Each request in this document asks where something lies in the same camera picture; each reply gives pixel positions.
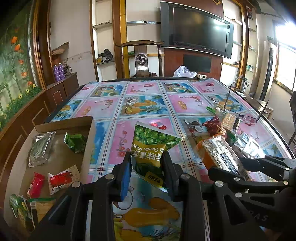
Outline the steel electric kettle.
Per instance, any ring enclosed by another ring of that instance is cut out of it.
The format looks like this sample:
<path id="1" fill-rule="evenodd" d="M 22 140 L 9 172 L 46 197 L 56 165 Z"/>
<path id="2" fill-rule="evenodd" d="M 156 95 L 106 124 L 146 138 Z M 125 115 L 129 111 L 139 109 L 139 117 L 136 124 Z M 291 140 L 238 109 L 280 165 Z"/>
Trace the steel electric kettle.
<path id="1" fill-rule="evenodd" d="M 249 86 L 249 81 L 247 78 L 242 77 L 240 82 L 240 92 L 245 93 L 247 87 Z"/>

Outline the silver foil snack packet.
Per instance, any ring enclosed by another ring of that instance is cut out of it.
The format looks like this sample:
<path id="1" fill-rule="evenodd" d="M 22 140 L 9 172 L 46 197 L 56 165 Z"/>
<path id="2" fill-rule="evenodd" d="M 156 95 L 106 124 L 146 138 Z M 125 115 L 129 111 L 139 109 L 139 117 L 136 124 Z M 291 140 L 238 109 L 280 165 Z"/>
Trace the silver foil snack packet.
<path id="1" fill-rule="evenodd" d="M 55 131 L 39 133 L 35 136 L 29 155 L 28 167 L 33 168 L 46 163 L 55 137 Z"/>

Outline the beige cracker packet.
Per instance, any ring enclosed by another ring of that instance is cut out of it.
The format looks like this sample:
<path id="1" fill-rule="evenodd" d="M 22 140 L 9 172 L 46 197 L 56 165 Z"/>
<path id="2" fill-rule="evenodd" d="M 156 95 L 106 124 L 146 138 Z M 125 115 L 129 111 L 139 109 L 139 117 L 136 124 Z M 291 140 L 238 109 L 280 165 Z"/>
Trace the beige cracker packet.
<path id="1" fill-rule="evenodd" d="M 42 218 L 55 204 L 55 198 L 33 198 L 29 199 L 30 213 L 33 220 L 33 227 L 39 224 Z"/>

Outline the green leafy snack packet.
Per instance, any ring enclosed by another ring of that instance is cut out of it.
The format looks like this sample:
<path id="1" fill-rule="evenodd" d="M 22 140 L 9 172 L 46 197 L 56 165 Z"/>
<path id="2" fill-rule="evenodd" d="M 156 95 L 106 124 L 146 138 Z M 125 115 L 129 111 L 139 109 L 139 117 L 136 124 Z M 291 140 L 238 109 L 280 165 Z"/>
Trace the green leafy snack packet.
<path id="1" fill-rule="evenodd" d="M 87 138 L 82 134 L 69 134 L 66 133 L 64 136 L 64 143 L 74 153 L 83 153 L 86 148 Z"/>

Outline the small red snack packet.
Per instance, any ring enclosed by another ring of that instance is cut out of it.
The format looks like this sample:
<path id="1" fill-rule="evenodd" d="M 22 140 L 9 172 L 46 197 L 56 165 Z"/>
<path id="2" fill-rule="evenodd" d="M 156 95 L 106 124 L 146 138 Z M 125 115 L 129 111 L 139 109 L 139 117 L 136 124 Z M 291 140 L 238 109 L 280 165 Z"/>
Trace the small red snack packet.
<path id="1" fill-rule="evenodd" d="M 27 191 L 27 197 L 29 199 L 38 198 L 41 194 L 45 181 L 45 176 L 39 173 L 34 173 L 34 178 L 32 179 L 29 189 Z"/>

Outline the open cardboard box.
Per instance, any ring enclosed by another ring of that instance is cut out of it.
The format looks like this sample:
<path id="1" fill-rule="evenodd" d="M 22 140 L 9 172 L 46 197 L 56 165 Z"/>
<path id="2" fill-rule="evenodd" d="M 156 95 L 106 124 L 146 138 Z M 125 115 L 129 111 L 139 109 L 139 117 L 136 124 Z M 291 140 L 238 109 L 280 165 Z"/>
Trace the open cardboard box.
<path id="1" fill-rule="evenodd" d="M 39 133 L 55 132 L 49 157 L 45 164 L 30 168 L 28 166 L 29 155 L 35 140 Z M 1 197 L 4 198 L 4 219 L 12 230 L 23 239 L 29 237 L 29 232 L 21 223 L 19 218 L 15 218 L 9 205 L 9 198 L 12 194 L 27 196 L 29 185 L 34 178 L 34 173 L 44 176 L 48 174 L 56 175 L 72 166 L 76 166 L 80 173 L 80 182 L 88 183 L 88 169 L 92 150 L 94 148 L 95 123 L 93 117 L 83 116 L 79 118 L 70 118 L 67 120 L 55 121 L 38 125 L 29 134 L 26 140 L 21 144 L 20 149 L 14 157 L 14 164 L 8 178 L 6 191 Z M 86 137 L 87 144 L 85 152 L 76 154 L 65 144 L 64 136 L 69 134 L 81 134 Z"/>

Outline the black flat screen television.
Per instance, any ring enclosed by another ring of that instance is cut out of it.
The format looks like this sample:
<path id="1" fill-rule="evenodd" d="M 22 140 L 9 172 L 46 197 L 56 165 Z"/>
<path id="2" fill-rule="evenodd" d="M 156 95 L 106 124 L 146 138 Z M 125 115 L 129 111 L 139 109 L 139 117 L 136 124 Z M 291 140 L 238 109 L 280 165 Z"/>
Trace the black flat screen television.
<path id="1" fill-rule="evenodd" d="M 234 25 L 210 12 L 169 1 L 160 2 L 164 48 L 208 53 L 230 59 Z"/>

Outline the orange cracker packet with barcode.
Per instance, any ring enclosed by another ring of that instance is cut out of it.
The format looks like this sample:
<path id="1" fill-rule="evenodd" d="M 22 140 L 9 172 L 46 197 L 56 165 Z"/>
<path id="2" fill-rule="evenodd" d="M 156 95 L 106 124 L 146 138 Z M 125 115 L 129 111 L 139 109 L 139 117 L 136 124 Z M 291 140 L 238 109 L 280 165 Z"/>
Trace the orange cracker packet with barcode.
<path id="1" fill-rule="evenodd" d="M 240 175 L 246 181 L 252 180 L 223 135 L 216 134 L 201 140 L 198 142 L 196 149 L 207 170 L 217 167 Z"/>

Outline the colourful printed tablecloth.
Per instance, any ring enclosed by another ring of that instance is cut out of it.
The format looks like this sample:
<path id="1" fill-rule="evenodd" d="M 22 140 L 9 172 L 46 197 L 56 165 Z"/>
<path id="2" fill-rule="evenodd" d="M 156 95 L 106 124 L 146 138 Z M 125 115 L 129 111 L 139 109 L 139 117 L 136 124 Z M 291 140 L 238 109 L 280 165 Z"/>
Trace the colourful printed tablecloth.
<path id="1" fill-rule="evenodd" d="M 123 162 L 125 154 L 131 153 L 138 121 L 181 136 L 183 139 L 165 152 L 184 173 L 203 183 L 218 182 L 209 178 L 196 149 L 198 142 L 210 137 L 203 123 L 214 116 L 221 122 L 219 134 L 239 159 L 266 155 L 295 159 L 262 113 L 213 78 L 133 78 L 90 83 L 52 115 L 52 122 L 83 116 L 93 117 L 96 128 L 88 183 L 110 174 L 115 165 Z M 243 167 L 251 181 L 275 181 L 262 171 Z M 182 202 L 173 202 L 168 190 L 159 190 L 140 178 L 132 165 L 126 197 L 112 204 L 115 240 L 180 240 L 182 209 Z M 270 229 L 259 227 L 268 240 L 266 231 Z M 277 233 L 279 240 L 295 240 L 295 230 Z"/>

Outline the dark red candy wrapper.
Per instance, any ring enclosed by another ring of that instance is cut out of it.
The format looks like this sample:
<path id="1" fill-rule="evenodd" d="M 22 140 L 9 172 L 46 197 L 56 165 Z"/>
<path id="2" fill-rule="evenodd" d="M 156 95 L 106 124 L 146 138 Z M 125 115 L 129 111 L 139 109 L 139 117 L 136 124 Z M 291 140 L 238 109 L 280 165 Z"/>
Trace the dark red candy wrapper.
<path id="1" fill-rule="evenodd" d="M 210 120 L 207 120 L 203 123 L 203 126 L 206 127 L 210 137 L 222 133 L 221 122 L 218 116 L 214 116 Z"/>

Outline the purple spray bottle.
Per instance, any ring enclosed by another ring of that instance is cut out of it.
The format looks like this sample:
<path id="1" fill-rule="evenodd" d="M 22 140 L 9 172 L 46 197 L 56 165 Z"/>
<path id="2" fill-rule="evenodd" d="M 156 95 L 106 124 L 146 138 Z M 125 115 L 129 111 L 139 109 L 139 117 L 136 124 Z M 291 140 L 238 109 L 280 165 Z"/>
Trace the purple spray bottle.
<path id="1" fill-rule="evenodd" d="M 54 76 L 55 76 L 56 82 L 60 81 L 61 77 L 60 77 L 59 68 L 57 65 L 54 65 L 53 71 L 54 71 Z"/>
<path id="2" fill-rule="evenodd" d="M 65 79 L 64 66 L 61 63 L 59 63 L 58 70 L 59 70 L 60 79 L 64 80 Z"/>

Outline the wooden sideboard cabinet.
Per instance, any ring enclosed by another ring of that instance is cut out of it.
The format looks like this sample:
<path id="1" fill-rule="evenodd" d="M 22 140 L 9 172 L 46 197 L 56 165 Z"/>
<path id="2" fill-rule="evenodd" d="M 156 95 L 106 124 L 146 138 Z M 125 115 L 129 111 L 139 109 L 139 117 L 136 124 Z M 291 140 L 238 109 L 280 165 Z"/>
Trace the wooden sideboard cabinet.
<path id="1" fill-rule="evenodd" d="M 1 132 L 0 172 L 1 172 L 1 209 L 4 208 L 4 198 L 8 179 L 14 161 L 33 128 L 42 124 L 47 117 L 62 108 L 78 91 L 77 73 L 66 79 L 53 83 L 41 91 L 24 107 L 22 107 Z"/>

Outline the right purple spray bottle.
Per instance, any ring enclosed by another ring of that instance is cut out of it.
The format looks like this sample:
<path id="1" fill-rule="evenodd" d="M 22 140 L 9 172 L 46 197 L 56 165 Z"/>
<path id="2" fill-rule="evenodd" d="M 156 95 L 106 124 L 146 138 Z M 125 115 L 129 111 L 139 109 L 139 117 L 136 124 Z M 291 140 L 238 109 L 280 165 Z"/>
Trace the right purple spray bottle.
<path id="1" fill-rule="evenodd" d="M 65 79 L 64 66 L 61 63 L 59 63 L 58 70 L 59 70 L 60 79 L 64 80 Z"/>

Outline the red white snack packet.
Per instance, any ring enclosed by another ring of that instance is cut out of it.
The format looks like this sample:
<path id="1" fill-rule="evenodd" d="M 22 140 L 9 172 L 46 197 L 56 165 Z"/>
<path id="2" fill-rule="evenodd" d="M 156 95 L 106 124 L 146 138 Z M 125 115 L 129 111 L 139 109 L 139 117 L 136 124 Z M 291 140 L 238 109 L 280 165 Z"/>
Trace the red white snack packet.
<path id="1" fill-rule="evenodd" d="M 73 182 L 79 181 L 80 173 L 76 165 L 53 175 L 48 173 L 49 194 L 53 195 L 61 189 L 68 188 Z"/>

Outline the left purple spray bottle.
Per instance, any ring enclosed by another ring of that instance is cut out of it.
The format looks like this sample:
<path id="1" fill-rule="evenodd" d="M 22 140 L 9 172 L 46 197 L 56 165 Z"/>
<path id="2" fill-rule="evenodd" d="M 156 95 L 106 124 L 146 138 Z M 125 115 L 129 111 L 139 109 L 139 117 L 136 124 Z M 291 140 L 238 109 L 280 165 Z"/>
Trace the left purple spray bottle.
<path id="1" fill-rule="evenodd" d="M 57 65 L 54 65 L 53 71 L 54 71 L 54 76 L 55 76 L 56 82 L 60 81 L 61 77 L 60 77 L 59 68 Z"/>

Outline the flower wall mural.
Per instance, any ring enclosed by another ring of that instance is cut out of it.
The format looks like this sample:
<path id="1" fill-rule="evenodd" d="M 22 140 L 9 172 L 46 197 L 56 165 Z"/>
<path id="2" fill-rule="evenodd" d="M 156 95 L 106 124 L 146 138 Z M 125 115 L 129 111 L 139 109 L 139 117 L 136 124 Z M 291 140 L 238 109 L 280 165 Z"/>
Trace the flower wall mural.
<path id="1" fill-rule="evenodd" d="M 1 130 L 40 91 L 33 53 L 35 1 L 1 26 Z"/>

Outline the white plastic bag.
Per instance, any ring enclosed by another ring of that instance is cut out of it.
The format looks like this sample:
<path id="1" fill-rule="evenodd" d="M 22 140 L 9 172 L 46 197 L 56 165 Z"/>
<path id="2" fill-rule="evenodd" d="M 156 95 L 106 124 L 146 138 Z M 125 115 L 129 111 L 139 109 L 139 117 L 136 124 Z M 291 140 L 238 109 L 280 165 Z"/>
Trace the white plastic bag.
<path id="1" fill-rule="evenodd" d="M 197 72 L 196 71 L 190 71 L 186 66 L 179 66 L 175 71 L 174 71 L 174 77 L 184 77 L 184 78 L 195 78 L 197 77 Z"/>

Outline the dark wooden chair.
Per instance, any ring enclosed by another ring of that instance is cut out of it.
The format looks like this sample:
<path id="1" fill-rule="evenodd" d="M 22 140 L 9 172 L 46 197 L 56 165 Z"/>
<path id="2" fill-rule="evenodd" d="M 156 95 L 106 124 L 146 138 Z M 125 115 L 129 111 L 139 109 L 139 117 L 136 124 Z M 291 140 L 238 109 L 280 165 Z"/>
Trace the dark wooden chair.
<path id="1" fill-rule="evenodd" d="M 149 63 L 148 63 L 148 53 L 147 53 L 147 46 L 149 45 L 157 46 L 159 76 L 162 77 L 163 76 L 163 65 L 162 65 L 162 54 L 161 54 L 162 44 L 164 44 L 164 41 L 155 42 L 151 40 L 128 41 L 121 44 L 115 44 L 116 47 L 120 48 L 123 78 L 130 78 L 127 76 L 125 72 L 125 55 L 123 52 L 123 49 L 128 46 L 132 46 L 134 48 L 134 61 L 135 61 L 135 71 L 136 71 L 135 76 L 149 77 Z"/>

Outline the green pea snack packet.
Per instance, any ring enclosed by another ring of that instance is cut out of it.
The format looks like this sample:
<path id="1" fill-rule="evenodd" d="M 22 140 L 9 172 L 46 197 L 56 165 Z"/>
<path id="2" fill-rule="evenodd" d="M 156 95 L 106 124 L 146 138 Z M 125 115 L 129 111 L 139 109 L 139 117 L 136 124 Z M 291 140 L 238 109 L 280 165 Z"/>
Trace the green pea snack packet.
<path id="1" fill-rule="evenodd" d="M 135 172 L 154 187 L 167 192 L 161 157 L 183 138 L 154 126 L 136 122 L 132 139 L 132 165 Z"/>

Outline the green yellow snack packet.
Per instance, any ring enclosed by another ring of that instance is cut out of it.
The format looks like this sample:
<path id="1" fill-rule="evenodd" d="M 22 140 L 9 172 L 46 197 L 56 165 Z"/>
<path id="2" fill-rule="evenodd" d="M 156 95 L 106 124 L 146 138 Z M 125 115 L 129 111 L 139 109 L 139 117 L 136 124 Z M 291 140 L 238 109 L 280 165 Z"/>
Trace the green yellow snack packet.
<path id="1" fill-rule="evenodd" d="M 12 194 L 9 198 L 9 204 L 15 218 L 19 219 L 28 232 L 32 232 L 34 227 L 27 200 L 21 195 Z"/>

